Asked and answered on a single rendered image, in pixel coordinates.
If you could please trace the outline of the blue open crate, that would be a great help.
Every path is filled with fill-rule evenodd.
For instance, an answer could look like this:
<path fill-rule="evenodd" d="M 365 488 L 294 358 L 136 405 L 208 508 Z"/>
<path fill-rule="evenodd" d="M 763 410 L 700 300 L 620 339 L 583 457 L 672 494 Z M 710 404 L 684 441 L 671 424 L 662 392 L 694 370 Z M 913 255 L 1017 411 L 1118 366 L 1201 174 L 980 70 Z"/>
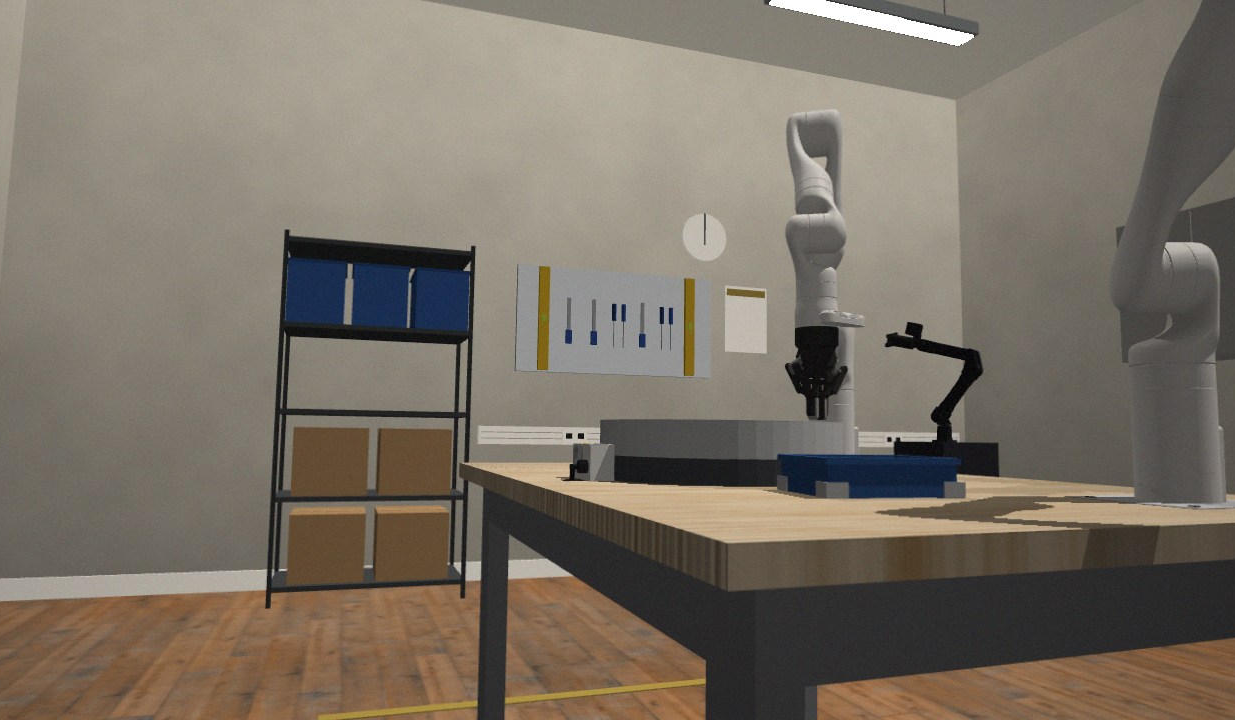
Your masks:
<path fill-rule="evenodd" d="M 815 496 L 815 480 L 848 482 L 848 498 L 944 498 L 961 457 L 777 454 L 789 492 Z"/>

